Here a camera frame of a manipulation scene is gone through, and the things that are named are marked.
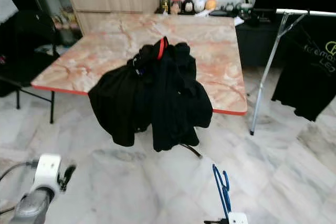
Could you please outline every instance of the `black jacket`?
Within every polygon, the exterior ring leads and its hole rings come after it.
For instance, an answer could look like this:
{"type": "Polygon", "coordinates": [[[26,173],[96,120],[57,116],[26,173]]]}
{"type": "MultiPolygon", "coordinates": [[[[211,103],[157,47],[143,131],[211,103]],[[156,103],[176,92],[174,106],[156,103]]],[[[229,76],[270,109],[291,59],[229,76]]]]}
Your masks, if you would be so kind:
{"type": "Polygon", "coordinates": [[[95,115],[113,141],[134,144],[134,133],[153,126],[156,151],[197,145],[194,126],[208,127],[210,100],[196,81],[196,62],[186,43],[166,38],[146,45],[126,66],[112,70],[89,92],[95,115]]]}

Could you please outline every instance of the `jar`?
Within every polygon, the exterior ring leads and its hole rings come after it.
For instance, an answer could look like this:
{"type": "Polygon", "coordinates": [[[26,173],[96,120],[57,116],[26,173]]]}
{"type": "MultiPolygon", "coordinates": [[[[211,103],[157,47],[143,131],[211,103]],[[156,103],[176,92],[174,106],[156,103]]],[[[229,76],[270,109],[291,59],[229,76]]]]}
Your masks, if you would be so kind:
{"type": "Polygon", "coordinates": [[[177,15],[181,12],[182,0],[170,0],[170,14],[177,15]]]}

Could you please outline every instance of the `marble table top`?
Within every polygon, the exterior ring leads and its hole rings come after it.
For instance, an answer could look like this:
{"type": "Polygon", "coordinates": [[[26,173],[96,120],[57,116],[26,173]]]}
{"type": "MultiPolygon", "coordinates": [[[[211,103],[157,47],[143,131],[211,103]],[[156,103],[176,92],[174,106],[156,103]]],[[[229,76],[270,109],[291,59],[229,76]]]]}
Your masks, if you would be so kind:
{"type": "Polygon", "coordinates": [[[214,112],[245,115],[246,94],[234,20],[154,14],[111,14],[33,82],[37,89],[87,94],[101,76],[126,63],[145,44],[167,36],[187,42],[197,80],[214,112]]]}

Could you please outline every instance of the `black cabinet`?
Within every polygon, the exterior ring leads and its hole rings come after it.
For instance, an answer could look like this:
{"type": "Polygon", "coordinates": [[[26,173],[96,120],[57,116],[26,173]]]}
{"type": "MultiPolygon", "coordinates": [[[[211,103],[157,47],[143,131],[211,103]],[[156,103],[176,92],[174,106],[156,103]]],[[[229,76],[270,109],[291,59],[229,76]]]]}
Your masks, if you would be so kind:
{"type": "MultiPolygon", "coordinates": [[[[236,26],[240,60],[243,66],[265,66],[272,51],[281,22],[278,15],[271,23],[260,23],[257,27],[246,23],[236,26]]],[[[291,42],[283,37],[278,46],[272,66],[282,66],[291,42]]]]}

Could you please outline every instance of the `clothes rack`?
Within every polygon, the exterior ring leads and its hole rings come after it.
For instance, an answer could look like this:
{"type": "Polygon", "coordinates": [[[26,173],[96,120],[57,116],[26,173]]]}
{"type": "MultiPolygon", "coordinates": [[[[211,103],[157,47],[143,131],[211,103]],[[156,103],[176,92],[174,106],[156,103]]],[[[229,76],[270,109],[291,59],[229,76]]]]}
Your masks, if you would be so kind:
{"type": "Polygon", "coordinates": [[[270,56],[268,58],[268,62],[266,64],[263,77],[261,78],[260,85],[259,85],[259,91],[258,91],[258,97],[257,97],[257,102],[254,108],[254,113],[253,113],[253,120],[252,120],[252,125],[250,128],[250,135],[254,135],[255,128],[256,128],[256,123],[257,123],[257,117],[258,117],[258,111],[260,108],[261,104],[261,98],[262,98],[262,90],[264,88],[264,83],[266,81],[269,69],[271,67],[271,64],[274,59],[274,55],[277,51],[278,45],[280,43],[280,39],[282,38],[283,35],[285,35],[287,32],[289,32],[295,25],[297,25],[303,18],[306,16],[325,16],[325,17],[336,17],[336,13],[331,13],[331,12],[318,12],[318,11],[309,11],[309,10],[296,10],[296,9],[277,9],[276,10],[277,14],[283,14],[282,20],[279,26],[278,34],[276,37],[276,40],[273,45],[273,49],[270,53],[270,56]],[[300,15],[292,24],[286,27],[286,23],[288,20],[288,17],[291,15],[300,15]]]}

